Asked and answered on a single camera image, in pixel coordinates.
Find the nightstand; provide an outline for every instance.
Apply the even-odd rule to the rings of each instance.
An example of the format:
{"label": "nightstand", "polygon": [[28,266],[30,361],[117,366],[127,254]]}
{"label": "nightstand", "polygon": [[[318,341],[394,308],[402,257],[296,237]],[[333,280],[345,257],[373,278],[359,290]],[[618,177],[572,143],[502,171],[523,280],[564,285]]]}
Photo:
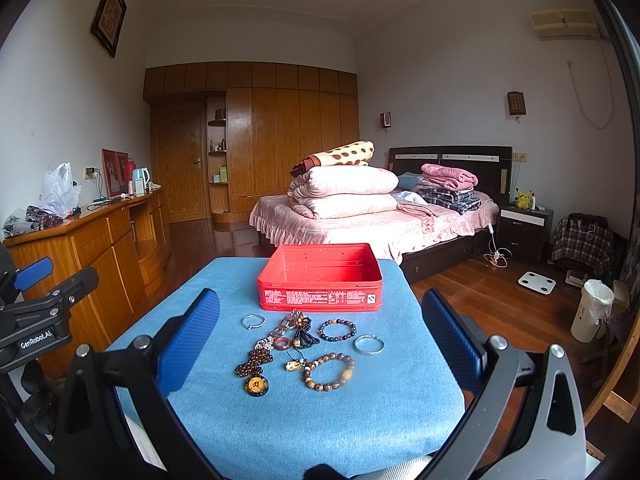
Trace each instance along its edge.
{"label": "nightstand", "polygon": [[531,211],[507,205],[498,216],[498,247],[511,251],[515,258],[539,262],[551,234],[551,209]]}

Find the metal screw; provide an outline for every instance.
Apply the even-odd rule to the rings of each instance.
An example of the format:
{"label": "metal screw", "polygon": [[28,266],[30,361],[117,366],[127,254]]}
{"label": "metal screw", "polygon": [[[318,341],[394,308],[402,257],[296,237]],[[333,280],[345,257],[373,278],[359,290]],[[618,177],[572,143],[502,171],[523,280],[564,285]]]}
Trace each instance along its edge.
{"label": "metal screw", "polygon": [[489,343],[491,343],[491,346],[496,350],[504,350],[509,344],[507,340],[501,335],[492,335],[489,338]]}
{"label": "metal screw", "polygon": [[81,345],[78,345],[78,348],[76,348],[76,355],[78,357],[86,357],[89,353],[89,345],[87,343],[82,343]]}
{"label": "metal screw", "polygon": [[564,348],[562,348],[560,345],[553,344],[549,349],[551,350],[551,353],[558,359],[564,357]]}
{"label": "metal screw", "polygon": [[151,343],[151,338],[148,335],[139,335],[133,340],[134,348],[138,350],[144,350]]}

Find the brown ring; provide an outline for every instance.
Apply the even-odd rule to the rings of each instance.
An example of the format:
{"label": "brown ring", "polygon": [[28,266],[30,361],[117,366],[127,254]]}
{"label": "brown ring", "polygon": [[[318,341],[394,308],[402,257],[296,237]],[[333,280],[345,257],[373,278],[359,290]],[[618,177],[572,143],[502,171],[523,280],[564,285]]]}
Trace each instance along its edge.
{"label": "brown ring", "polygon": [[289,348],[291,348],[291,339],[288,337],[279,337],[273,341],[273,348],[275,350],[289,350]]}

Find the blue pillow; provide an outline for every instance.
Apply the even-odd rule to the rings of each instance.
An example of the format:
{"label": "blue pillow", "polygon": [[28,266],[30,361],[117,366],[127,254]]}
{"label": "blue pillow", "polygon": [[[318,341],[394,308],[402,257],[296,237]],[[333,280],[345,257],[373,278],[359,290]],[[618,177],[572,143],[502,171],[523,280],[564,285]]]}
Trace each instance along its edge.
{"label": "blue pillow", "polygon": [[415,186],[420,184],[420,177],[422,175],[420,173],[403,173],[398,176],[398,187],[399,189],[404,189],[405,191],[411,191]]}

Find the blue gripper pad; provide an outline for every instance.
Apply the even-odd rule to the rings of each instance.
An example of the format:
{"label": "blue gripper pad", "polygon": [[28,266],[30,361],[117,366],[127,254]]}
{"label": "blue gripper pad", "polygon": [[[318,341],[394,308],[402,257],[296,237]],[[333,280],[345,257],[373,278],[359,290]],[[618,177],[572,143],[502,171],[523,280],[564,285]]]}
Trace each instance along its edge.
{"label": "blue gripper pad", "polygon": [[43,258],[17,273],[14,289],[17,291],[27,290],[31,285],[35,285],[52,272],[53,262],[50,258]]}
{"label": "blue gripper pad", "polygon": [[189,317],[158,358],[158,389],[166,397],[179,390],[220,317],[218,295],[205,288],[191,304]]}
{"label": "blue gripper pad", "polygon": [[486,351],[433,288],[422,297],[422,318],[462,390],[482,390]]}

